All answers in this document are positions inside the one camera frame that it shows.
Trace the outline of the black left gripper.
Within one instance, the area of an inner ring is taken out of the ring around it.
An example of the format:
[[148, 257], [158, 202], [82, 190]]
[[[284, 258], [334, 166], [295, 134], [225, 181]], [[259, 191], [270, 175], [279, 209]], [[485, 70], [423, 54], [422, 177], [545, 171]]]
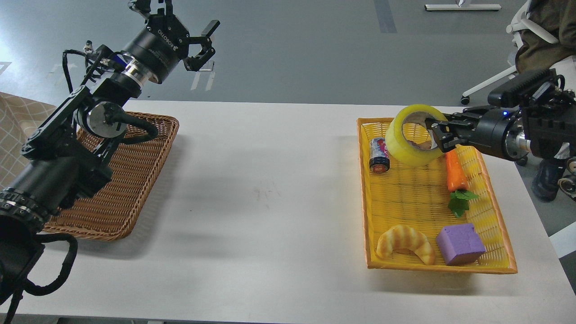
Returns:
[[[175, 16], [151, 15], [151, 0], [130, 0], [128, 8], [142, 16], [146, 27], [122, 49], [152, 72], [152, 82], [162, 84], [167, 76], [183, 60], [187, 71], [199, 72], [215, 54], [212, 35], [220, 26], [219, 20], [211, 20], [199, 36], [189, 36], [189, 31]], [[193, 57], [189, 45], [200, 45]]]

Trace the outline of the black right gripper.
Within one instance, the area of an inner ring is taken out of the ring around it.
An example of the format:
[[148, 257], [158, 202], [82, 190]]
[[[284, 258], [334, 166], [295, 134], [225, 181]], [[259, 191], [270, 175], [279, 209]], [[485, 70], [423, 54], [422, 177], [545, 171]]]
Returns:
[[[522, 158], [522, 149], [516, 143], [521, 126], [519, 117], [515, 109], [479, 105], [461, 112], [441, 113], [441, 117], [427, 117], [424, 125], [442, 153], [454, 150], [456, 145], [473, 146], [481, 153], [517, 161]], [[446, 126], [448, 130], [433, 128], [435, 125]]]

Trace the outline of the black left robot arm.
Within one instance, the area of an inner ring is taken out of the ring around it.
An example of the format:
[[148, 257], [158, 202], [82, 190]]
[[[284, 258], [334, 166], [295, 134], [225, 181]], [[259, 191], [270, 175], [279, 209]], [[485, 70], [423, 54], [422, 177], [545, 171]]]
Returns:
[[212, 20], [199, 36], [190, 35], [170, 0], [152, 13], [149, 0], [131, 0], [145, 27], [121, 51], [106, 45], [65, 50], [62, 65], [69, 96], [23, 144], [29, 160], [1, 191], [1, 301], [10, 300], [10, 324], [23, 293], [41, 297], [60, 289], [76, 259], [72, 234], [43, 234], [61, 210], [92, 198], [113, 178], [109, 162], [120, 145], [155, 139], [152, 123], [126, 113], [147, 81], [161, 84], [179, 62], [198, 72], [215, 54]]

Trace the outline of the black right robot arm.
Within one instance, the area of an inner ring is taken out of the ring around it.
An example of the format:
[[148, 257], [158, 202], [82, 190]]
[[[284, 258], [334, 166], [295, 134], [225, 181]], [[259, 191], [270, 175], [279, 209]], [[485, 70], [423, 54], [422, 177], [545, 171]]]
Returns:
[[529, 153], [553, 158], [575, 144], [575, 94], [555, 69], [531, 70], [492, 90], [487, 105], [428, 117], [425, 125], [444, 153], [462, 145], [509, 161]]

